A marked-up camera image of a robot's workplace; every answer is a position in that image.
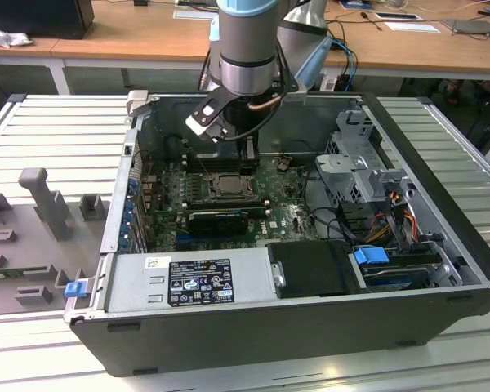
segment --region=desktop computer tower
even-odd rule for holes
[[[81,39],[94,19],[91,0],[0,0],[0,30]]]

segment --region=warning label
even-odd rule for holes
[[[171,262],[169,283],[170,306],[234,302],[229,259]]]

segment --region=blue cable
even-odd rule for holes
[[[339,46],[343,51],[346,53],[346,55],[349,57],[349,62],[350,62],[350,77],[349,77],[349,82],[346,85],[345,91],[349,90],[350,84],[352,83],[352,79],[354,77],[354,57],[352,56],[352,51],[343,45],[341,42],[336,41],[335,39],[332,40],[337,46]]]

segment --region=wooden table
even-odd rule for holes
[[[173,19],[172,4],[151,3],[134,7],[132,2],[93,1],[95,20],[83,40],[35,38],[31,47],[0,48],[0,64],[45,65],[51,70],[60,94],[72,92],[65,79],[65,67],[112,67],[121,69],[200,69],[208,49],[208,20]],[[447,10],[470,0],[410,0],[432,10]],[[382,5],[376,8],[388,11]],[[483,5],[473,5],[453,13],[435,14],[412,6],[407,11],[425,19],[477,16]],[[365,21],[355,12],[331,2],[327,18],[346,22]],[[432,22],[441,33],[392,31],[383,23],[345,23],[349,47],[359,58],[359,75],[417,78],[490,79],[490,38],[486,41],[452,36],[448,28]],[[330,25],[336,37],[340,26]],[[333,77],[345,67],[345,54],[331,52],[325,74]]]
[[[450,10],[470,4],[468,0],[410,0],[411,4],[421,4],[425,9]],[[476,4],[456,12],[432,13],[415,7],[407,7],[408,13],[418,14],[425,20],[472,19],[484,4]],[[378,11],[388,8],[377,5]],[[363,21],[359,12],[352,15],[339,4],[329,6],[328,19],[346,22]],[[490,17],[483,18],[490,22]],[[345,35],[349,47],[359,58],[360,74],[388,76],[414,76],[425,78],[490,79],[490,38],[486,41],[473,39],[461,34],[452,35],[450,29],[441,22],[429,22],[441,33],[417,33],[393,31],[384,23],[378,23],[378,31],[371,23],[345,23]],[[338,23],[330,24],[331,31],[342,38]],[[344,67],[345,55],[331,52],[326,66]]]

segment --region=motherboard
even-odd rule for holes
[[[181,163],[167,163],[148,177],[150,248],[216,250],[318,239],[314,219],[302,204],[305,174],[304,167],[284,166],[280,157],[261,158],[248,176],[193,173]]]

